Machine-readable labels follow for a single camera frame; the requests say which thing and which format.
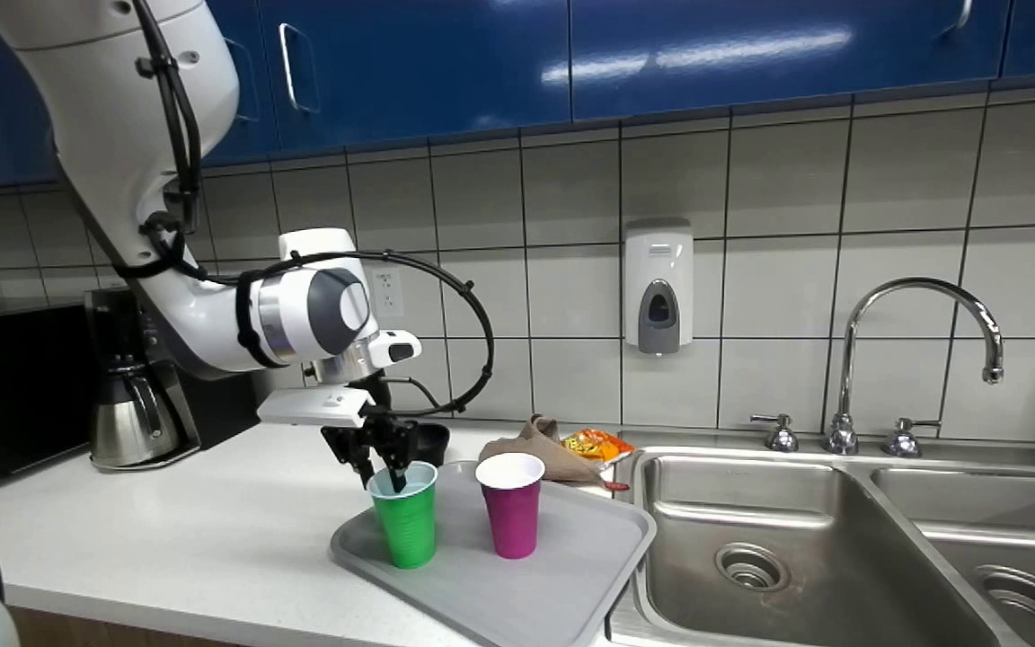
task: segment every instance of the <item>double sink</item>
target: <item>double sink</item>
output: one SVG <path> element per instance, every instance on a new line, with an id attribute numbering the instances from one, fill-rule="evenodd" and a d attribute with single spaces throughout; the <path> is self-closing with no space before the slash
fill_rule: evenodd
<path id="1" fill-rule="evenodd" d="M 635 435 L 620 499 L 657 538 L 610 615 L 620 644 L 1035 647 L 1035 447 L 922 459 L 750 435 Z"/>

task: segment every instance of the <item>gray tray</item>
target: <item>gray tray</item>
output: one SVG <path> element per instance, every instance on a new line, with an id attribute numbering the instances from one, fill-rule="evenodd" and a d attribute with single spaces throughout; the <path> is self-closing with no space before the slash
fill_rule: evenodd
<path id="1" fill-rule="evenodd" d="M 537 550 L 494 553 L 475 462 L 437 481 L 437 554 L 422 568 L 390 562 L 374 508 L 333 533 L 334 561 L 477 642 L 498 647 L 584 647 L 657 533 L 641 508 L 541 483 Z"/>

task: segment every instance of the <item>brown cloth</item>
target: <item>brown cloth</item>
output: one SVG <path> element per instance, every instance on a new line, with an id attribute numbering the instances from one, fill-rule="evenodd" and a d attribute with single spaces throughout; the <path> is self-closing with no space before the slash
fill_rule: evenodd
<path id="1" fill-rule="evenodd" d="M 545 463 L 548 481 L 569 481 L 580 483 L 603 483 L 598 464 L 562 446 L 558 438 L 558 421 L 535 413 L 522 428 L 514 439 L 497 439 L 481 449 L 477 460 L 485 460 L 498 453 L 532 453 Z"/>

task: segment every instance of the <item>pink cup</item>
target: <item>pink cup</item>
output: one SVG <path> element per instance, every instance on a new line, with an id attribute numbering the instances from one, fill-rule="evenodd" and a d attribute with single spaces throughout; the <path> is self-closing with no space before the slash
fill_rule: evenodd
<path id="1" fill-rule="evenodd" d="M 521 560 L 537 549 L 537 500 L 545 463 L 530 453 L 500 453 L 482 460 L 473 475 L 481 483 L 494 552 Z"/>

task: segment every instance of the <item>kitchen counter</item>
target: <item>kitchen counter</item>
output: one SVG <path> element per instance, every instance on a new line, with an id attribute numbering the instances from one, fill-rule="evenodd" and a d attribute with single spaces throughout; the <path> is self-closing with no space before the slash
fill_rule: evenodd
<path id="1" fill-rule="evenodd" d="M 446 459 L 476 460 L 521 427 L 451 429 Z M 0 487 L 7 602 L 258 647 L 476 644 L 330 560 L 369 505 L 315 427 L 263 423 L 149 472 L 73 455 Z"/>

